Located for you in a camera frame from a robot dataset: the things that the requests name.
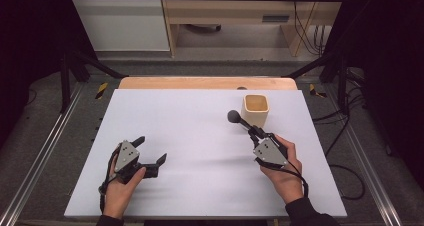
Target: white table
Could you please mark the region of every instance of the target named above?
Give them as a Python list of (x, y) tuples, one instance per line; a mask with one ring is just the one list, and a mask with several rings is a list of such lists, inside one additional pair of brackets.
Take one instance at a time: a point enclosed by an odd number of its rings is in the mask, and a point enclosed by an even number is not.
[(322, 213), (347, 216), (303, 94), (298, 90), (118, 89), (65, 212), (98, 217), (108, 159), (122, 140), (146, 136), (141, 163), (168, 153), (159, 177), (136, 189), (126, 216), (141, 219), (240, 219), (286, 216), (284, 202), (254, 162), (247, 132), (227, 121), (246, 94), (268, 97), (264, 130), (296, 143), (312, 204)]

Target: white cup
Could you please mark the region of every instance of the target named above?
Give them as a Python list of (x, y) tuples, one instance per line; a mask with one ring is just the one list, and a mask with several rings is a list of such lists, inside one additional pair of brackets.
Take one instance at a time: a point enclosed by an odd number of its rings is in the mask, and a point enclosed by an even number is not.
[(268, 116), (269, 105), (265, 95), (248, 94), (243, 98), (241, 118), (250, 125), (262, 128)]

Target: hazard stripe tape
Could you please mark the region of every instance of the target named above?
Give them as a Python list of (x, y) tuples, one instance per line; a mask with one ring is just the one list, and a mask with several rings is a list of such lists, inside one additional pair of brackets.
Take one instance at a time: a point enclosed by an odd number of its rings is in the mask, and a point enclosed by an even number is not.
[(102, 83), (100, 85), (99, 90), (97, 91), (97, 94), (96, 94), (96, 99), (101, 99), (102, 98), (103, 93), (106, 90), (106, 87), (107, 87), (107, 83)]
[(313, 84), (309, 84), (309, 93), (311, 95), (318, 96), (318, 97), (321, 97), (321, 98), (327, 98), (327, 94), (326, 93), (318, 93), (315, 90), (315, 86)]

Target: cabinet door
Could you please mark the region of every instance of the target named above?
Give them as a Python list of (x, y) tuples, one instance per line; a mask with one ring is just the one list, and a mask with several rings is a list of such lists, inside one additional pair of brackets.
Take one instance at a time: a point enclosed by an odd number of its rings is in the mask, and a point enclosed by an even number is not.
[(160, 0), (74, 0), (96, 51), (169, 51)]

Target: person's right hand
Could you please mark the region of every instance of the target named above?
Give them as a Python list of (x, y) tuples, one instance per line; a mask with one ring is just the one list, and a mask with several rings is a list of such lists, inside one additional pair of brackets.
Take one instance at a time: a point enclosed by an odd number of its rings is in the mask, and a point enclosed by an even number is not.
[[(275, 135), (275, 137), (284, 146), (286, 146), (287, 160), (290, 161), (290, 163), (292, 163), (300, 173), (302, 173), (302, 163), (296, 158), (295, 144), (279, 137), (278, 135)], [(284, 169), (297, 173), (291, 164), (287, 164)], [(261, 171), (266, 176), (268, 176), (268, 178), (274, 184), (275, 190), (281, 196), (281, 198), (283, 198), (286, 204), (289, 204), (290, 202), (303, 197), (302, 181), (298, 177), (262, 166)]]

